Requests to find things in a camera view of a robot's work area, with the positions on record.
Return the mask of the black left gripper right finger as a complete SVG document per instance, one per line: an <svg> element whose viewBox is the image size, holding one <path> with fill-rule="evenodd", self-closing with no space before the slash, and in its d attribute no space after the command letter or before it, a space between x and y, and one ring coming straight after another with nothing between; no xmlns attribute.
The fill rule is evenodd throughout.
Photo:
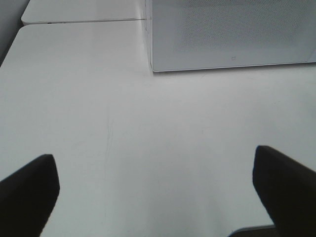
<svg viewBox="0 0 316 237"><path fill-rule="evenodd" d="M258 146L252 183L280 236L316 235L313 170L270 146Z"/></svg>

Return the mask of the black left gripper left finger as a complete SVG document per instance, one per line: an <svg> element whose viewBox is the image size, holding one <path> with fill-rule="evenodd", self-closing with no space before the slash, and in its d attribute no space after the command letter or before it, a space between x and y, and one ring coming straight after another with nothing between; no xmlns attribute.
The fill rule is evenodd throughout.
<svg viewBox="0 0 316 237"><path fill-rule="evenodd" d="M0 235L39 237L59 193L53 155L41 155L3 179L0 182Z"/></svg>

